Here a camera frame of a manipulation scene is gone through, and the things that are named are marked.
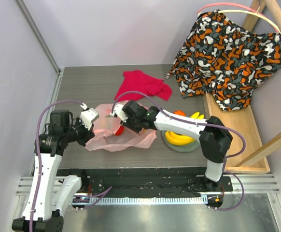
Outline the large yellow banana bunch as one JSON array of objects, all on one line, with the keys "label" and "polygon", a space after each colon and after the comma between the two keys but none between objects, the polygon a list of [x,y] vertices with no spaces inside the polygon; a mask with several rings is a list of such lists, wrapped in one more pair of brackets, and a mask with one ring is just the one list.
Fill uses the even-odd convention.
[{"label": "large yellow banana bunch", "polygon": [[195,139],[193,139],[189,136],[180,135],[180,134],[174,133],[172,131],[166,131],[164,136],[165,136],[166,141],[169,144],[176,145],[176,146],[188,145],[195,141]]}]

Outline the pink plastic bag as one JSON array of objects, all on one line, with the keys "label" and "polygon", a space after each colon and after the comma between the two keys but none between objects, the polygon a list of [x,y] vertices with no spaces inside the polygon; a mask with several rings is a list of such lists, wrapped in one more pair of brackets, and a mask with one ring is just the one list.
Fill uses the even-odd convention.
[{"label": "pink plastic bag", "polygon": [[99,114],[99,118],[94,122],[93,133],[94,138],[86,144],[89,151],[104,149],[110,152],[122,151],[128,147],[149,148],[156,139],[155,130],[146,130],[146,133],[135,133],[124,127],[124,132],[120,136],[115,133],[121,126],[120,119],[109,117],[112,104],[100,104],[95,110]]}]

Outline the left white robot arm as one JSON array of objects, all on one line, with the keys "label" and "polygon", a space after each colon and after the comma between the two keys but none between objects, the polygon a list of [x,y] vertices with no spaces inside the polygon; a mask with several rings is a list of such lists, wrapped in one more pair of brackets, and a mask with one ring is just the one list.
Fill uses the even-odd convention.
[{"label": "left white robot arm", "polygon": [[50,113],[49,124],[39,136],[40,146],[35,148],[35,171],[29,199],[22,217],[13,220],[13,231],[62,231],[63,217],[74,194],[85,192],[89,179],[85,170],[70,169],[59,190],[54,192],[58,167],[68,144],[77,142],[85,146],[94,137],[93,122],[97,118],[98,113],[93,108],[86,108],[75,119],[68,110]]}]

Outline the orange fake pumpkin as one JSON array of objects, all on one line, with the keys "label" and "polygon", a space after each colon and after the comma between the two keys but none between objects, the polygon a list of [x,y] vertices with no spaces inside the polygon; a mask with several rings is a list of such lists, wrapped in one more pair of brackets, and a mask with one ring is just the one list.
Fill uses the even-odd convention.
[{"label": "orange fake pumpkin", "polygon": [[179,116],[186,116],[185,112],[181,111],[181,110],[175,111],[174,114],[179,115]]}]

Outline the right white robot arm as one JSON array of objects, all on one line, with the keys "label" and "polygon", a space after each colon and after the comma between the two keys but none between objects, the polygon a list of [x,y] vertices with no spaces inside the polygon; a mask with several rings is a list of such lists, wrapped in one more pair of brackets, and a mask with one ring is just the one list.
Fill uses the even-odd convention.
[{"label": "right white robot arm", "polygon": [[117,104],[113,112],[121,119],[121,125],[135,133],[142,129],[151,129],[170,131],[194,139],[200,144],[202,154],[207,159],[203,181],[206,189],[214,191],[221,186],[224,161],[233,137],[219,118],[188,118],[156,106],[147,109],[136,101]]}]

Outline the small yellow banana bunch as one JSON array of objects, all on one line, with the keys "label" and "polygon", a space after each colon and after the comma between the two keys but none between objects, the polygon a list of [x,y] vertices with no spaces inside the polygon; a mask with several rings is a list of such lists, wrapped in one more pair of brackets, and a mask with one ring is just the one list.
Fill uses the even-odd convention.
[{"label": "small yellow banana bunch", "polygon": [[193,119],[204,119],[204,117],[205,116],[203,114],[201,114],[200,112],[195,112],[190,116],[190,118],[193,118]]}]

